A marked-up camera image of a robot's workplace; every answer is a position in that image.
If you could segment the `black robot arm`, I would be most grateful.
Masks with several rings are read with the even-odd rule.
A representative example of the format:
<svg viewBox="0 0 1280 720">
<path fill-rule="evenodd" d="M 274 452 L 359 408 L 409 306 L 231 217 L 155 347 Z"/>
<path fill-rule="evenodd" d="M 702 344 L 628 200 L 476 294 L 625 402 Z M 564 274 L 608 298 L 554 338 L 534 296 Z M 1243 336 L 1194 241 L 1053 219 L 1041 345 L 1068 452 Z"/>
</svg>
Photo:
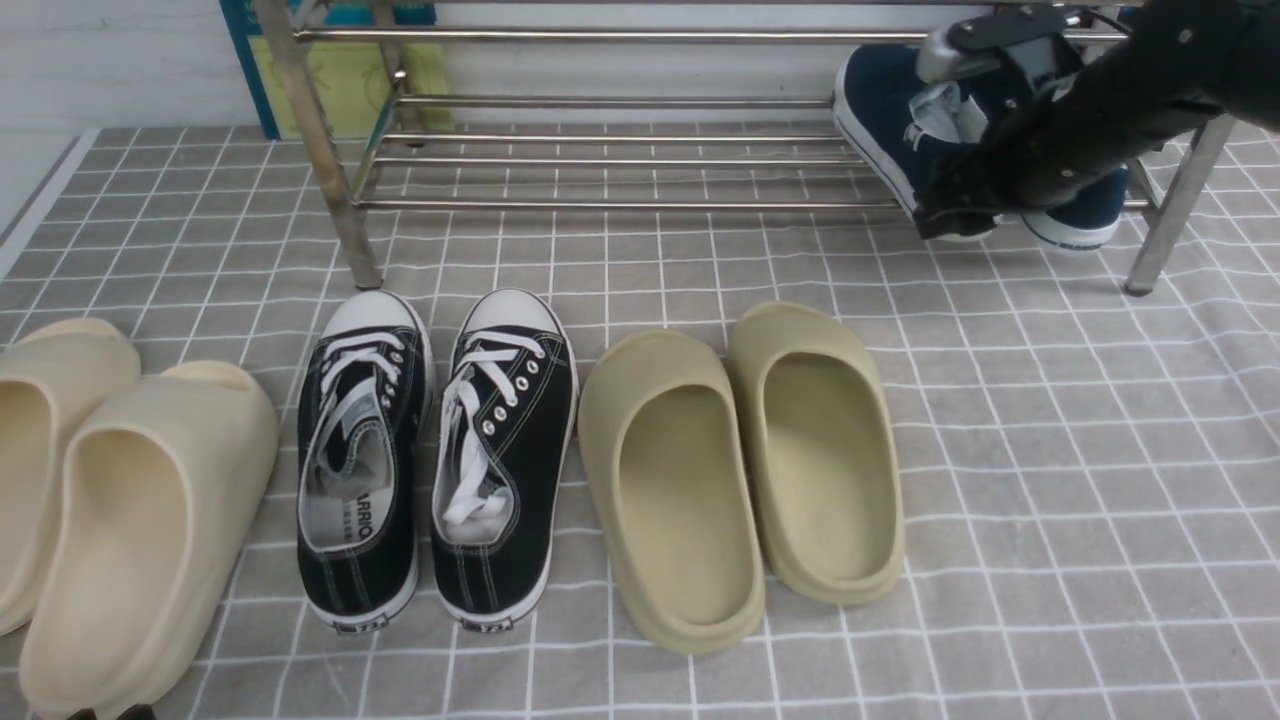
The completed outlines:
<svg viewBox="0 0 1280 720">
<path fill-rule="evenodd" d="M 993 68 L 1018 100 L 982 140 L 931 173 L 913 219 L 924 238 L 1070 202 L 1143 152 L 1229 114 L 1277 129 L 1275 1 L 1151 1 L 1130 32 L 1084 61 L 1069 13 L 1037 4 L 934 32 L 928 83 Z"/>
</svg>

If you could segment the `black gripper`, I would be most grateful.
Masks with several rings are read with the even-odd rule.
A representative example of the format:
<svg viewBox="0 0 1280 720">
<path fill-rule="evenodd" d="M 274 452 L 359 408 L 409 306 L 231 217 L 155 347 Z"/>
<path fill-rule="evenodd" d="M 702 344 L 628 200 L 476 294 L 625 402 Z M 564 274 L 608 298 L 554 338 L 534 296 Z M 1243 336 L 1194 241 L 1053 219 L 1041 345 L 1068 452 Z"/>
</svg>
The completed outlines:
<svg viewBox="0 0 1280 720">
<path fill-rule="evenodd" d="M 1048 95 L 997 97 L 997 117 L 969 95 L 911 99 L 911 222 L 923 240 L 969 241 L 997 219 L 1061 204 L 1051 164 Z"/>
</svg>

